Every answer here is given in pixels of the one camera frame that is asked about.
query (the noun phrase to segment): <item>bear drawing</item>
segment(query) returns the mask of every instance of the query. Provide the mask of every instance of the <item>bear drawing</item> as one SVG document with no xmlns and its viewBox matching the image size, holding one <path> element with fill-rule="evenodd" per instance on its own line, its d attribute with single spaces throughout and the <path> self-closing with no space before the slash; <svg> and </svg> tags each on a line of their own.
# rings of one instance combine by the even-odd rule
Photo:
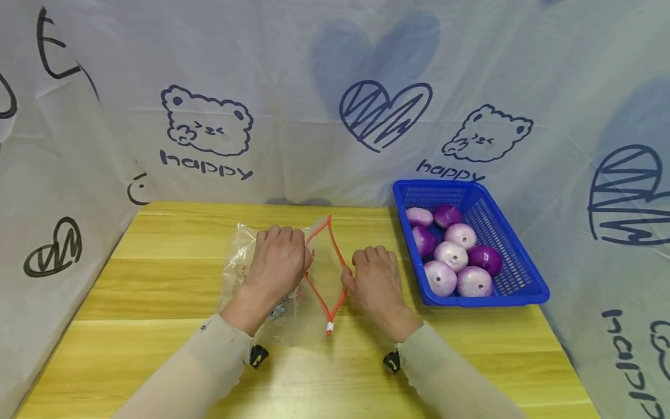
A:
<svg viewBox="0 0 670 419">
<path fill-rule="evenodd" d="M 176 84 L 161 99 L 170 122 L 167 136 L 177 144 L 224 157 L 249 150 L 253 117 L 242 103 L 194 95 Z"/>
<path fill-rule="evenodd" d="M 515 118 L 487 103 L 468 115 L 456 135 L 442 146 L 442 153 L 470 162 L 492 162 L 512 150 L 532 128 L 532 120 Z"/>
</svg>

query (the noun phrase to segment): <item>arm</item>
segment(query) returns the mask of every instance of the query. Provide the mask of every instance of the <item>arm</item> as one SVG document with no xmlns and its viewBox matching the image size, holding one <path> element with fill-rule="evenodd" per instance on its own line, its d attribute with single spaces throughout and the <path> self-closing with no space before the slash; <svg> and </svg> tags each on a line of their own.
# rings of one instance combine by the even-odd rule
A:
<svg viewBox="0 0 670 419">
<path fill-rule="evenodd" d="M 346 268 L 349 296 L 394 342 L 409 384 L 443 418 L 524 418 L 511 400 L 423 324 L 403 299 L 398 261 L 383 246 L 354 253 Z"/>
<path fill-rule="evenodd" d="M 409 385 L 443 418 L 525 418 L 521 409 L 428 324 L 399 344 Z"/>
<path fill-rule="evenodd" d="M 270 227 L 256 237 L 251 270 L 232 300 L 172 355 L 114 419 L 199 419 L 239 382 L 253 335 L 298 285 L 312 261 L 300 230 Z"/>
</svg>

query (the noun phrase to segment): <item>onion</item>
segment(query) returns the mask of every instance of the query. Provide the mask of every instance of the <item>onion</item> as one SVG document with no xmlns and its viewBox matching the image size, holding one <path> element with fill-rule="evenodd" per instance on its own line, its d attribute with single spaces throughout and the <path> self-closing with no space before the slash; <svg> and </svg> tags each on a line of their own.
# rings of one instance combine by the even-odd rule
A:
<svg viewBox="0 0 670 419">
<path fill-rule="evenodd" d="M 433 217 L 435 218 L 435 223 L 443 229 L 448 228 L 452 224 L 463 222 L 463 215 L 461 215 L 458 208 L 448 204 L 438 205 L 433 210 Z"/>
<path fill-rule="evenodd" d="M 446 263 L 433 260 L 425 264 L 423 270 L 436 296 L 449 296 L 456 289 L 456 273 Z"/>
<path fill-rule="evenodd" d="M 406 211 L 409 225 L 412 227 L 423 225 L 429 227 L 433 223 L 433 215 L 423 208 L 410 208 Z"/>
<path fill-rule="evenodd" d="M 456 276 L 456 289 L 461 297 L 488 297 L 493 294 L 491 275 L 481 267 L 466 266 Z"/>
<path fill-rule="evenodd" d="M 503 268 L 503 259 L 491 246 L 479 245 L 468 250 L 470 265 L 478 266 L 488 272 L 491 277 L 498 275 Z"/>
<path fill-rule="evenodd" d="M 477 243 L 477 234 L 467 224 L 458 223 L 451 225 L 444 234 L 445 241 L 451 241 L 461 245 L 465 250 L 471 249 Z"/>
<path fill-rule="evenodd" d="M 440 243 L 433 254 L 435 260 L 449 265 L 454 272 L 458 272 L 468 265 L 468 252 L 463 247 L 450 241 Z"/>
<path fill-rule="evenodd" d="M 418 225 L 412 229 L 412 235 L 422 259 L 433 254 L 438 240 L 430 233 L 428 227 Z"/>
</svg>

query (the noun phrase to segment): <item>wooden table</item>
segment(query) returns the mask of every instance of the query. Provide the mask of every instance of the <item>wooden table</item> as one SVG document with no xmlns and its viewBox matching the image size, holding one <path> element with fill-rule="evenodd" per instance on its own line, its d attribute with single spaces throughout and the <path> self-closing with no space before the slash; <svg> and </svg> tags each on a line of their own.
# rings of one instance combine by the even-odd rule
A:
<svg viewBox="0 0 670 419">
<path fill-rule="evenodd" d="M 345 255 L 382 244 L 397 253 L 405 299 L 532 418 L 597 418 L 537 306 L 430 309 L 421 305 L 395 210 L 157 202 L 143 207 L 17 413 L 109 418 L 213 313 L 238 222 L 307 227 L 333 214 Z M 436 417 L 381 363 L 391 348 L 345 304 L 329 341 L 269 347 L 209 418 Z"/>
</svg>

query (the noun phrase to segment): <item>hand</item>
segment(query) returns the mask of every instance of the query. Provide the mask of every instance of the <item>hand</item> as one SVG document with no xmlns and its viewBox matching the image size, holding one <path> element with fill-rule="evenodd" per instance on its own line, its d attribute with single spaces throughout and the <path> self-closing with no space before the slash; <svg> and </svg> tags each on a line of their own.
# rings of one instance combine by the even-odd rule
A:
<svg viewBox="0 0 670 419">
<path fill-rule="evenodd" d="M 392 341 L 404 342 L 423 323 L 405 304 L 395 253 L 366 247 L 356 250 L 352 261 L 356 277 L 345 267 L 340 278 L 348 295 Z"/>
<path fill-rule="evenodd" d="M 273 225 L 268 231 L 259 231 L 249 275 L 221 310 L 221 317 L 249 336 L 255 335 L 272 309 L 300 283 L 311 263 L 301 230 Z"/>
</svg>

